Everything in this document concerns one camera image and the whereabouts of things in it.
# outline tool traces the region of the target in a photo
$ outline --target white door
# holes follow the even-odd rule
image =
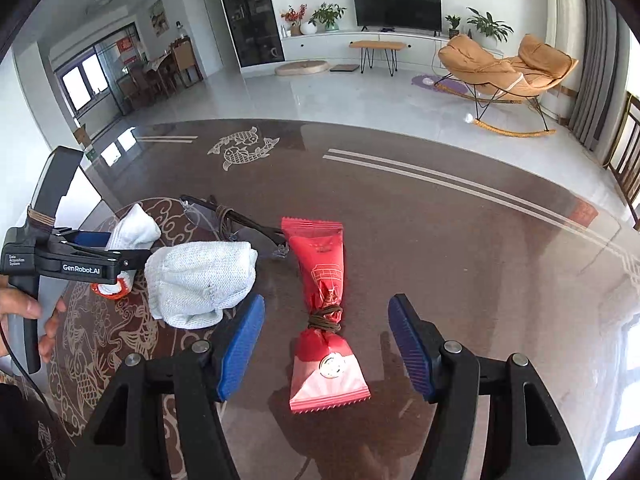
[[[231,32],[226,21],[225,7],[222,0],[204,0],[209,15],[209,22],[216,37],[216,44],[222,59],[222,65],[226,70],[240,70],[238,56],[236,56],[236,48],[231,39]]]

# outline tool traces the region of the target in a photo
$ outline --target television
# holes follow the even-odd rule
[[[359,27],[404,27],[442,31],[440,0],[354,0]]]

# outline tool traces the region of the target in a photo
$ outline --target flower vase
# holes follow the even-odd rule
[[[305,22],[300,24],[300,32],[305,36],[315,34],[318,31],[318,26],[313,22]]]
[[[478,43],[483,48],[488,48],[489,50],[497,50],[498,49],[498,40],[495,39],[495,36],[486,36],[484,34],[478,34]]]

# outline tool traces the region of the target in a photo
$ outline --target red flowers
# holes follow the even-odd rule
[[[302,18],[304,18],[306,12],[306,4],[300,5],[300,10],[297,12],[293,10],[293,7],[289,6],[289,10],[287,12],[283,12],[280,17],[284,18],[285,21],[290,23],[298,23],[302,22]]]

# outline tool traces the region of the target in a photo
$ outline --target dining chair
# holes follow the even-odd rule
[[[130,75],[126,75],[117,80],[118,88],[124,95],[124,100],[129,103],[133,110],[140,108],[140,90]]]
[[[175,76],[178,75],[178,68],[175,64],[174,56],[169,55],[162,60],[162,63],[158,67],[158,74],[162,77],[162,80],[171,87],[173,92],[178,91],[178,86],[175,83]]]
[[[153,76],[149,76],[149,73],[154,73],[154,71],[150,70],[145,74],[141,66],[129,67],[129,75],[138,87],[138,90],[140,90],[140,93],[145,96],[149,102],[152,102],[156,100],[158,93],[162,93],[162,87],[158,75],[156,74],[154,78]]]
[[[191,46],[191,41],[183,41],[178,45],[172,48],[172,53],[174,54],[175,65],[177,67],[178,76],[180,77],[180,81],[185,88],[187,88],[186,83],[184,82],[184,78],[182,77],[182,71],[184,70],[187,74],[187,78],[191,81],[191,75],[189,74],[189,69],[193,66],[196,73],[198,74],[198,80],[202,81],[202,73],[200,72],[200,68],[198,67],[198,63],[196,61],[195,56],[193,55],[193,47]]]

